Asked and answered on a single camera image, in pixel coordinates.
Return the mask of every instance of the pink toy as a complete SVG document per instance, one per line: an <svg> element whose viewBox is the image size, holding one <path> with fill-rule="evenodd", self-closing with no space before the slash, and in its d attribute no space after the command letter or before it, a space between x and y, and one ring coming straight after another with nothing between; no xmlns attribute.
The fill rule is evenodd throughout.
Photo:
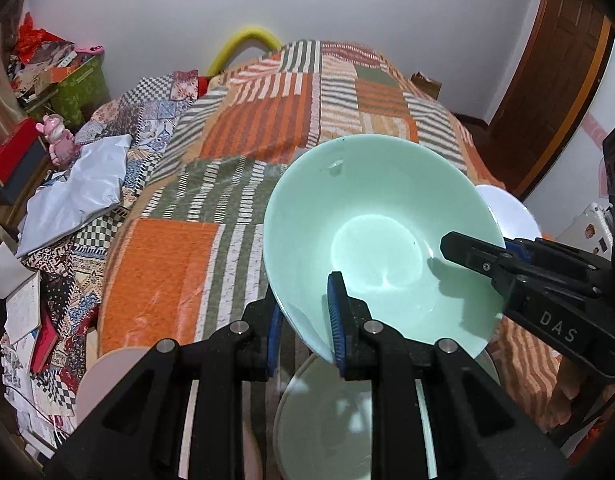
<svg viewBox="0 0 615 480"><path fill-rule="evenodd" d="M81 147L74 144L74 136L60 115L43 116L43 123L36 123L36 129L49 142L49 157L55 166L66 168L81 153Z"/></svg>
<svg viewBox="0 0 615 480"><path fill-rule="evenodd" d="M102 45L76 46L74 50L79 54L94 54L94 56L98 56L105 52Z"/></svg>

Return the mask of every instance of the yellow pool noodle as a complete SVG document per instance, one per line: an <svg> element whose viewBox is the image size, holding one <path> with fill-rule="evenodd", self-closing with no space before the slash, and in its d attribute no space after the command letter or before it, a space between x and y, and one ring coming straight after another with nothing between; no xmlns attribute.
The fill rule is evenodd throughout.
<svg viewBox="0 0 615 480"><path fill-rule="evenodd" d="M218 75L227 63L227 60L232 55L233 51L246 40L259 40L264 43L270 50L276 50L281 47L282 43L269 30L260 27L245 27L236 32L225 46L216 56L216 59L207 69L207 76L214 77Z"/></svg>

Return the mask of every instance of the patchwork quilt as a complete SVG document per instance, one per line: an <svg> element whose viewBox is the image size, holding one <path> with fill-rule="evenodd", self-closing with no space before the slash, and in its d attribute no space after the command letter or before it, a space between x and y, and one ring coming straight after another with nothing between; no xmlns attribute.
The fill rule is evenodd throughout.
<svg viewBox="0 0 615 480"><path fill-rule="evenodd" d="M287 44L213 79L198 99L196 76L143 79L78 132L81 143L127 133L134 142L122 204L24 262L41 270L42 300L60 332L34 377L53 414L72 413L85 333L96 322L100 354L163 337L187 344L262 297L264 212L297 150L347 135L396 136L442 155L475 184L497 184L460 122L366 46ZM557 356L508 319L490 350L503 387L538 422ZM279 373L244 385L264 478L280 478L274 415L309 353L285 324Z"/></svg>

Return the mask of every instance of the red plastic bag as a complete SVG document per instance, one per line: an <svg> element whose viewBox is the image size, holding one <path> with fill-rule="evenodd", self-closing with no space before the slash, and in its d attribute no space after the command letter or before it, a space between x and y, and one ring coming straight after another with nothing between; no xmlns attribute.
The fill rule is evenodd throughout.
<svg viewBox="0 0 615 480"><path fill-rule="evenodd" d="M44 28L34 28L34 22L31 19L31 14L25 14L20 29L18 30L18 41L14 47L14 52L18 55L23 64L29 64L34 57L34 53L38 46L44 41L65 41L47 32Z"/></svg>

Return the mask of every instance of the wooden door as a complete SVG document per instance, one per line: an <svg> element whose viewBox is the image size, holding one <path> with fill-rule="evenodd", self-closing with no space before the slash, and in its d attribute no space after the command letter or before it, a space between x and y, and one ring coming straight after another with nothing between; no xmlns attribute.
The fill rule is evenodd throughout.
<svg viewBox="0 0 615 480"><path fill-rule="evenodd" d="M510 192L525 196L574 133L600 82L612 35L592 0L542 0L489 140L479 147Z"/></svg>

